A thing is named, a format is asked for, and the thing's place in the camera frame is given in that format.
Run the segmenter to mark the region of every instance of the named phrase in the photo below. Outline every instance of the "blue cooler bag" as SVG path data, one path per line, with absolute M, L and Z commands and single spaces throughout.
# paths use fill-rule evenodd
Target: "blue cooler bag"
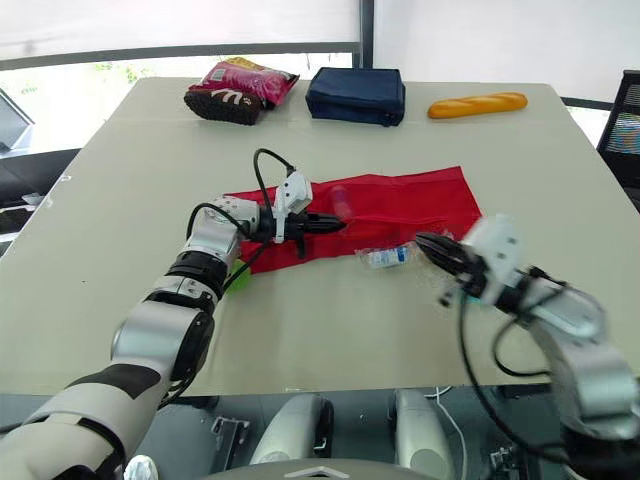
M 400 71 L 321 68 L 305 97 L 313 118 L 397 126 L 404 117 Z

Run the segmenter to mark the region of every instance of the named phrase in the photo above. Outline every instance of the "white wall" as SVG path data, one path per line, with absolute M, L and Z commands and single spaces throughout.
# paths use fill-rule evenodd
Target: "white wall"
M 376 0 L 374 66 L 613 101 L 640 70 L 640 0 Z

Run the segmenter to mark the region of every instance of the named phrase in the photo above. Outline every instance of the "robotic arm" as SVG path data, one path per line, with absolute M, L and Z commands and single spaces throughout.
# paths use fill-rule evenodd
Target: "robotic arm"
M 542 349 L 564 426 L 566 463 L 574 472 L 589 479 L 638 478 L 638 386 L 610 343 L 598 302 L 538 268 L 518 270 L 520 242 L 504 216 L 479 220 L 461 243 L 430 233 L 419 234 L 417 243 L 456 276 L 455 290 L 516 316 Z M 446 292 L 441 303 L 448 306 L 452 295 Z
M 311 199 L 309 181 L 293 169 L 277 188 L 274 214 L 264 205 L 228 196 L 213 208 L 203 207 L 176 261 L 118 329 L 107 367 L 72 382 L 0 442 L 3 476 L 117 477 L 156 410 L 186 390 L 204 364 L 213 313 L 240 243 L 266 245 L 275 237 L 303 247 L 305 233 L 344 227 L 332 215 L 307 213 Z

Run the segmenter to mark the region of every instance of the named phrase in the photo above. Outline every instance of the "black chair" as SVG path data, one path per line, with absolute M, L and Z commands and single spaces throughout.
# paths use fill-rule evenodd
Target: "black chair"
M 640 212 L 640 71 L 624 71 L 598 153 Z

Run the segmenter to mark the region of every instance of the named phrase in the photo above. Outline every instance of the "red snack bag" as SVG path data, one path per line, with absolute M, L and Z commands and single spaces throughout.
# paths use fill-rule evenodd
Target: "red snack bag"
M 271 70 L 245 58 L 234 57 L 218 62 L 200 83 L 191 85 L 189 90 L 240 90 L 258 96 L 267 107 L 272 107 L 284 101 L 298 78 L 299 75 Z

